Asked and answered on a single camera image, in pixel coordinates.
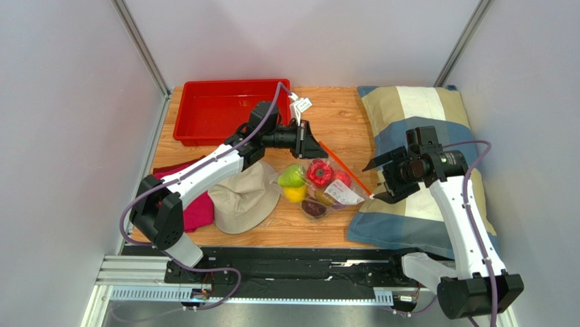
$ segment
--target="beige hat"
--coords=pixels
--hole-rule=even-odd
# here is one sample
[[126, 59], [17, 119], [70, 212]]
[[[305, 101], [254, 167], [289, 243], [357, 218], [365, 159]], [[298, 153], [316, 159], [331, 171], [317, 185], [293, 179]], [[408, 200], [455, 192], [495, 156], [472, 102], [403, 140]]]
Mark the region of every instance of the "beige hat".
[[216, 226], [224, 233], [239, 234], [266, 219], [280, 199], [270, 182], [275, 175], [270, 165], [258, 161], [211, 187], [208, 195], [214, 202]]

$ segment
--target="wooden tabletop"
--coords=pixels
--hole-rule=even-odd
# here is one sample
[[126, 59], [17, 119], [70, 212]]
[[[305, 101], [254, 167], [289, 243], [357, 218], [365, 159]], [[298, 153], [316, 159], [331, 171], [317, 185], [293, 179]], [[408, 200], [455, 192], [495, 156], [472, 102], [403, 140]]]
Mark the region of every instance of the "wooden tabletop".
[[[372, 158], [374, 141], [356, 88], [296, 87], [292, 90], [300, 97], [309, 97], [312, 100], [313, 106], [305, 111], [302, 118], [310, 121], [314, 137], [335, 152], [367, 188], [374, 189], [377, 183], [376, 173], [361, 172]], [[181, 93], [182, 88], [176, 87], [153, 159], [154, 168], [197, 159], [210, 154], [216, 148], [187, 147], [173, 139]], [[276, 171], [283, 170], [293, 162], [299, 162], [289, 151], [278, 149], [268, 149], [263, 160]], [[212, 224], [189, 233], [189, 237], [196, 244], [206, 246], [370, 247], [347, 241], [347, 228], [359, 207], [360, 205], [350, 206], [320, 220], [313, 220], [305, 216], [298, 205], [281, 196], [276, 209], [266, 218], [264, 225], [258, 225], [245, 233], [230, 235]], [[133, 232], [133, 238], [147, 241], [138, 230]]]

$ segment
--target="red cloth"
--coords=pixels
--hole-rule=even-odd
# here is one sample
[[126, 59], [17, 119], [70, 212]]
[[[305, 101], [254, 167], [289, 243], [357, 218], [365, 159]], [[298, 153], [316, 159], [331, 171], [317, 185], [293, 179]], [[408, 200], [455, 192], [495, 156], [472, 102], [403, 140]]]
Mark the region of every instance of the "red cloth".
[[[165, 176], [175, 174], [183, 168], [194, 164], [198, 160], [199, 159], [180, 163], [175, 166], [153, 168], [153, 176], [161, 179]], [[214, 202], [208, 195], [208, 192], [204, 192], [198, 196], [197, 199], [195, 199], [192, 203], [190, 203], [190, 205], [187, 206], [187, 208], [185, 208], [185, 210], [183, 210], [183, 228], [185, 232], [194, 232], [198, 227], [211, 225], [213, 222]]]

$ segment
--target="clear plastic bag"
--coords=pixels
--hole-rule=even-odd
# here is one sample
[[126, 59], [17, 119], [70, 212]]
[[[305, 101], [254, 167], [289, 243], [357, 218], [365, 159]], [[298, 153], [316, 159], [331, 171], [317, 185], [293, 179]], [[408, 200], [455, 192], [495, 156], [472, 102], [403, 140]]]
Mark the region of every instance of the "clear plastic bag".
[[368, 199], [365, 189], [357, 183], [348, 168], [332, 157], [292, 164], [276, 179], [284, 197], [300, 206], [313, 219]]

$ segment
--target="striped pillow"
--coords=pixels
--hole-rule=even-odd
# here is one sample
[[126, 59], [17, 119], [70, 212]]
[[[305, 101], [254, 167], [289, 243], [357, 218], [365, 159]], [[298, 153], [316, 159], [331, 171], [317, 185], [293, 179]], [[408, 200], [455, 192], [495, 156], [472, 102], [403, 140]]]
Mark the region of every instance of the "striped pillow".
[[[458, 91], [431, 87], [359, 87], [376, 144], [375, 156], [399, 146], [406, 146], [405, 131], [421, 126], [435, 126], [443, 145], [473, 140], [461, 95]], [[468, 164], [477, 158], [473, 144], [457, 146]], [[384, 182], [383, 174], [378, 174]], [[473, 191], [479, 213], [495, 248], [497, 235], [485, 210], [481, 174], [472, 173]], [[384, 192], [380, 186], [374, 193]], [[453, 258], [451, 241], [434, 198], [424, 185], [421, 191], [396, 204], [368, 200], [352, 220], [347, 239], [385, 249], [420, 248]]]

